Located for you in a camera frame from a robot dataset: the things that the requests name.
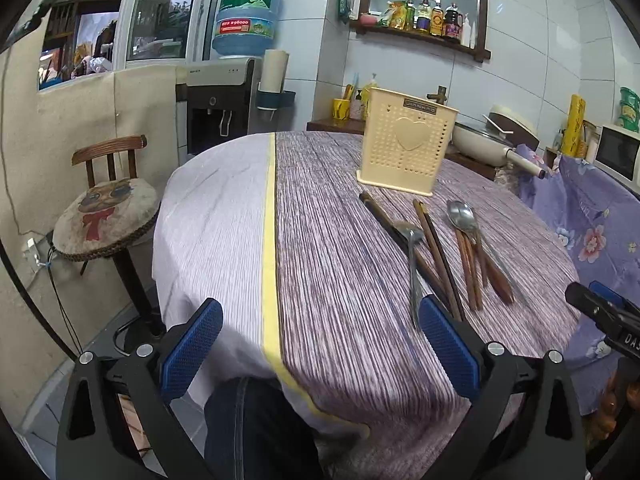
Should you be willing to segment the steel spoon wooden handle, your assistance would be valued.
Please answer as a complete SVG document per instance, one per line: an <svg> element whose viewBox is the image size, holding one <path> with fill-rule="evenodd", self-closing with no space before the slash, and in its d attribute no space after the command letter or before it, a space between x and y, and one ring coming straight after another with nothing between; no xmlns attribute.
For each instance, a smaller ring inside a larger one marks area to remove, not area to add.
<svg viewBox="0 0 640 480"><path fill-rule="evenodd" d="M448 200L447 214L454 227L465 233L471 240L477 261L480 264L483 282L491 284L504 304L513 304L514 295L511 285L504 273L486 254L480 224L472 207L462 200Z"/></svg>

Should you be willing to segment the all steel spoon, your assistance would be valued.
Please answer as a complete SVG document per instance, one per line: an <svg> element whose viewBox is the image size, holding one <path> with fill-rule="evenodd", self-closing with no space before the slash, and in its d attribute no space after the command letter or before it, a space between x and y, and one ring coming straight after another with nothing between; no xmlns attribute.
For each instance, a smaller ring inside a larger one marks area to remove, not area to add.
<svg viewBox="0 0 640 480"><path fill-rule="evenodd" d="M405 237L408 247L408 267L410 278L410 300L411 313L413 323L416 328L420 328L419 308L423 298L422 287L420 284L418 267L416 266L416 246L423 240L423 231L412 223L405 221L396 221L395 229Z"/></svg>

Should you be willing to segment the purple floral cloth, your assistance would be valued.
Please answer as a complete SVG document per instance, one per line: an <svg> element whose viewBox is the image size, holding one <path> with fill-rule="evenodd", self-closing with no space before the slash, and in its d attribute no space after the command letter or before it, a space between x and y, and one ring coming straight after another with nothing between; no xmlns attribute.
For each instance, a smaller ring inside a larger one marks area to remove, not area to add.
<svg viewBox="0 0 640 480"><path fill-rule="evenodd" d="M528 146L516 152L538 165L542 179L524 174L518 196L559 239L578 281L598 281L639 302L639 200L623 185L583 159L559 156L549 167ZM580 412L594 412L620 355L590 318L581 318L564 356Z"/></svg>

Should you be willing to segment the white microwave oven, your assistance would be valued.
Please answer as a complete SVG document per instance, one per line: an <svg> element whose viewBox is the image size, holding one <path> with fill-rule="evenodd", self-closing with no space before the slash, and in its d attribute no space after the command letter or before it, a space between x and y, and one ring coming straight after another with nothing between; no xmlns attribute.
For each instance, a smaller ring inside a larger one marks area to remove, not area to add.
<svg viewBox="0 0 640 480"><path fill-rule="evenodd" d="M602 125L594 164L628 188L639 189L638 132L620 126Z"/></svg>

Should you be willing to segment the beige cloth cover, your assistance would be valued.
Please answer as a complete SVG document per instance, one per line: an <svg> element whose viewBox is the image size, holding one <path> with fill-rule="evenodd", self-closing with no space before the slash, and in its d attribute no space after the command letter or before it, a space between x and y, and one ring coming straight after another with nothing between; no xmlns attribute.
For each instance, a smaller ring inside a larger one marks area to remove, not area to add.
<svg viewBox="0 0 640 480"><path fill-rule="evenodd" d="M22 38L1 55L1 240L30 296L58 334L68 335L67 313L80 340L93 340L130 304L110 260L78 264L55 259L34 272L24 255L29 238L53 230L63 211L88 186L84 166L72 163L80 148L121 136L140 136L137 170L157 191L178 166L172 65L126 68L38 86L47 27Z"/></svg>

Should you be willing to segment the yellow roll package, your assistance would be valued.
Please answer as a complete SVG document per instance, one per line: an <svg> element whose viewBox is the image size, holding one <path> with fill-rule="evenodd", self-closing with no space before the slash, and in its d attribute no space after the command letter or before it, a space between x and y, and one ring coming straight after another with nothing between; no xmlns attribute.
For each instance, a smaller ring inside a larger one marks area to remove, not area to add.
<svg viewBox="0 0 640 480"><path fill-rule="evenodd" d="M570 111L567 116L566 128L563 133L561 153L575 157L582 142L582 123L586 110L586 101L579 95L573 94L570 99Z"/></svg>

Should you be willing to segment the blue jeans leg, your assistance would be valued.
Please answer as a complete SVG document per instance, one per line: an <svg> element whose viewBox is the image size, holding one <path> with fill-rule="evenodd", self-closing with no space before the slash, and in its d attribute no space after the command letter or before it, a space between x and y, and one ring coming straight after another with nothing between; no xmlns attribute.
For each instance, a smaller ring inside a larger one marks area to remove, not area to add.
<svg viewBox="0 0 640 480"><path fill-rule="evenodd" d="M217 479L325 479L317 431L274 380L238 377L205 404L204 458Z"/></svg>

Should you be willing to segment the cream frying pan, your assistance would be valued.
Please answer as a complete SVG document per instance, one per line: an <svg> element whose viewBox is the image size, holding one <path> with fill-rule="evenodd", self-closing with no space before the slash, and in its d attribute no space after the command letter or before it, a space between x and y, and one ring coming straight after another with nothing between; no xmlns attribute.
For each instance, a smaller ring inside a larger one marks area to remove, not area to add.
<svg viewBox="0 0 640 480"><path fill-rule="evenodd" d="M516 152L508 141L466 125L454 124L452 144L463 155L493 167L512 164L534 177L543 179L547 171Z"/></svg>

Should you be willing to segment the round wooden cushioned chair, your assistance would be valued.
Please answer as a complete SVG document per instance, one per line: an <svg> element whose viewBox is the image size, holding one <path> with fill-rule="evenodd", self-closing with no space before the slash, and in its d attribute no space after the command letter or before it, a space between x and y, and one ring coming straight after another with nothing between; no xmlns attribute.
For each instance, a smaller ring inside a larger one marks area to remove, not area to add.
<svg viewBox="0 0 640 480"><path fill-rule="evenodd" d="M55 253L68 261L113 261L137 311L113 335L115 350L124 356L166 333L129 252L151 232L160 212L156 189L137 172L136 153L147 145L145 136L124 136L76 151L72 164L86 167L88 188L64 210L52 234Z"/></svg>

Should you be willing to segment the purple striped tablecloth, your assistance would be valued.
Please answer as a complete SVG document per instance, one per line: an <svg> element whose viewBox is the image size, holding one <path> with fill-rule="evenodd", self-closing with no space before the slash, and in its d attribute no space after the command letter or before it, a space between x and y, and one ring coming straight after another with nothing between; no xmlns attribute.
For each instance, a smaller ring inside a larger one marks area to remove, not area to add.
<svg viewBox="0 0 640 480"><path fill-rule="evenodd" d="M167 326L207 298L224 326L190 385L275 379L305 422L344 437L337 479L422 477L469 404L413 322L405 254L360 200L359 136L261 133L169 178L153 276Z"/></svg>

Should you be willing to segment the cream plastic utensil holder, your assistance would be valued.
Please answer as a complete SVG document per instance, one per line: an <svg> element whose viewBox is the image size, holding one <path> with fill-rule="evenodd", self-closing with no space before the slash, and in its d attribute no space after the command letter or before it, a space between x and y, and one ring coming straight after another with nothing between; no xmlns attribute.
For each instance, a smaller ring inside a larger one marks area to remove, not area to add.
<svg viewBox="0 0 640 480"><path fill-rule="evenodd" d="M357 180L431 196L457 117L452 107L372 89Z"/></svg>

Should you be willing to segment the brass faucet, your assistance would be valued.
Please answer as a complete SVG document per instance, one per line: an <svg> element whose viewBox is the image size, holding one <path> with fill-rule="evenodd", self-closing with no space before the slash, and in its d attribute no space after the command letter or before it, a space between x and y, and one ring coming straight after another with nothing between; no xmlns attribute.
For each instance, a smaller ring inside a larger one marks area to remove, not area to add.
<svg viewBox="0 0 640 480"><path fill-rule="evenodd" d="M436 93L429 93L425 97L439 105L445 105L447 102L447 88L439 86Z"/></svg>

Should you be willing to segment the dark sauce bottle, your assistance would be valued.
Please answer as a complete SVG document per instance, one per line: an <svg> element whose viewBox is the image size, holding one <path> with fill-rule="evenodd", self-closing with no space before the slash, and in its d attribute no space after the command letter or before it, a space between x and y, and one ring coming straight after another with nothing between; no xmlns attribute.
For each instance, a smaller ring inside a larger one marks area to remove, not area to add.
<svg viewBox="0 0 640 480"><path fill-rule="evenodd" d="M463 23L457 3L453 2L446 7L444 13L444 37L453 42L459 42Z"/></svg>

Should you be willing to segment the yellow soap dispenser bottle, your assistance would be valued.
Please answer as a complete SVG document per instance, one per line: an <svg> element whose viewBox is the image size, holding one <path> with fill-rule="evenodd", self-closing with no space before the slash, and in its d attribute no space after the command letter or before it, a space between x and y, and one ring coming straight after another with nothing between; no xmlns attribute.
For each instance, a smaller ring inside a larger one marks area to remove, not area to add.
<svg viewBox="0 0 640 480"><path fill-rule="evenodd" d="M371 91L378 86L376 81L376 73L373 73L371 79L361 88L361 118L366 120L369 115L369 104L371 99Z"/></svg>

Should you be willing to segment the yellow oil bottle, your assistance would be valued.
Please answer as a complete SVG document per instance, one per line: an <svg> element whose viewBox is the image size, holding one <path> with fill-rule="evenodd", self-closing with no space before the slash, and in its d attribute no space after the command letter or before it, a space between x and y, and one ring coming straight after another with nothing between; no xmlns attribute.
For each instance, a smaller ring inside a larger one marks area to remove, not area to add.
<svg viewBox="0 0 640 480"><path fill-rule="evenodd" d="M435 4L431 12L430 34L435 37L444 36L445 30L445 12L442 8Z"/></svg>

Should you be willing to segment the yellow mug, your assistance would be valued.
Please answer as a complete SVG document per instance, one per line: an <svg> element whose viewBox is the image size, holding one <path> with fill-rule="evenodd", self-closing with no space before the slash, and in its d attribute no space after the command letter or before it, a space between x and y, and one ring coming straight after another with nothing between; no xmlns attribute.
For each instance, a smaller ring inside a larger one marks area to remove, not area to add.
<svg viewBox="0 0 640 480"><path fill-rule="evenodd" d="M346 120L349 118L350 101L349 99L333 99L332 100L332 118L335 120Z"/></svg>

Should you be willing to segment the water dispenser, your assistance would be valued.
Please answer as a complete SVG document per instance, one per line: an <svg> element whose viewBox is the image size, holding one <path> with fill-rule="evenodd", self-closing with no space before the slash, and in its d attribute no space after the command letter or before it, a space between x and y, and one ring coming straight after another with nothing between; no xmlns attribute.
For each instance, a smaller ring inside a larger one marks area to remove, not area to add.
<svg viewBox="0 0 640 480"><path fill-rule="evenodd" d="M184 66L177 101L186 103L186 152L198 155L224 142L263 132L257 90L262 59L221 58Z"/></svg>

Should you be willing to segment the dark wooden framed mirror shelf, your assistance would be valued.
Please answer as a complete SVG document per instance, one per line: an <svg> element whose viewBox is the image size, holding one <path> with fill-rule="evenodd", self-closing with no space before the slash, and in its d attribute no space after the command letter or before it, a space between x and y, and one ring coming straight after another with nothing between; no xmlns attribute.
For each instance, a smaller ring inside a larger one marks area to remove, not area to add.
<svg viewBox="0 0 640 480"><path fill-rule="evenodd" d="M459 42L430 34L431 12L457 3L463 23ZM358 35L368 32L438 44L472 58L477 63L491 59L487 47L489 0L355 0L350 28Z"/></svg>

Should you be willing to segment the blue water bottle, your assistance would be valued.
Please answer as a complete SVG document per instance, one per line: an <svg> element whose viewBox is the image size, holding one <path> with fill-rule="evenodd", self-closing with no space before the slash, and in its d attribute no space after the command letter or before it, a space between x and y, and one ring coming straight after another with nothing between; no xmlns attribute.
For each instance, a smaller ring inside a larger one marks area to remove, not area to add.
<svg viewBox="0 0 640 480"><path fill-rule="evenodd" d="M281 0L220 0L213 50L223 56L260 58L274 44Z"/></svg>

